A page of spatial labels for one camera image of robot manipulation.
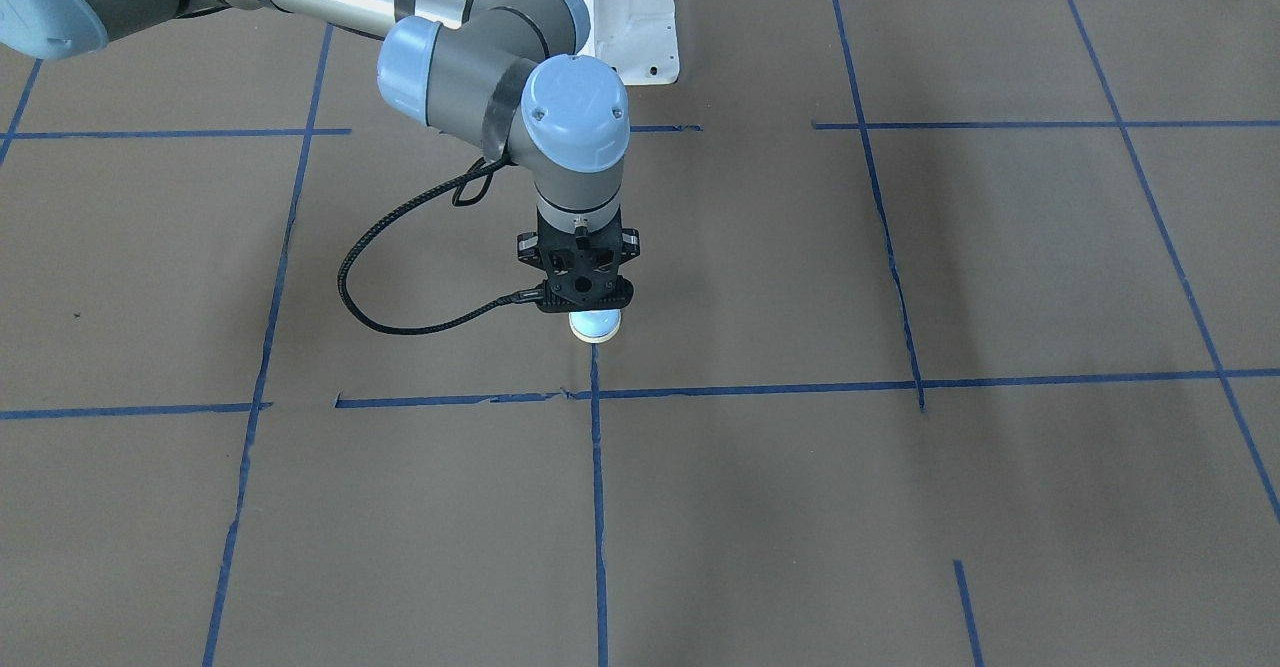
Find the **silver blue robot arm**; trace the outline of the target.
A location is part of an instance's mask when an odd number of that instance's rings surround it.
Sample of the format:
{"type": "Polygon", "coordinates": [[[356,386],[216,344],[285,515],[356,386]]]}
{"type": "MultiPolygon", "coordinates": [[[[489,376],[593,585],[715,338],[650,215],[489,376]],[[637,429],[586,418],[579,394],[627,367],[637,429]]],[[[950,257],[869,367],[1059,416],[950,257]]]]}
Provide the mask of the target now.
{"type": "Polygon", "coordinates": [[[634,298],[620,275],[640,252],[620,211],[628,93],[613,67],[585,52],[584,0],[3,0],[3,44],[61,60],[227,8],[273,8],[379,38],[381,99],[481,151],[465,175],[411,198],[357,239],[337,277],[349,312],[358,312],[349,271],[371,239],[430,198],[451,193],[462,205],[471,181],[509,165],[531,172],[538,197],[538,228],[518,239],[518,260],[545,277],[500,303],[586,312],[634,298]]]}

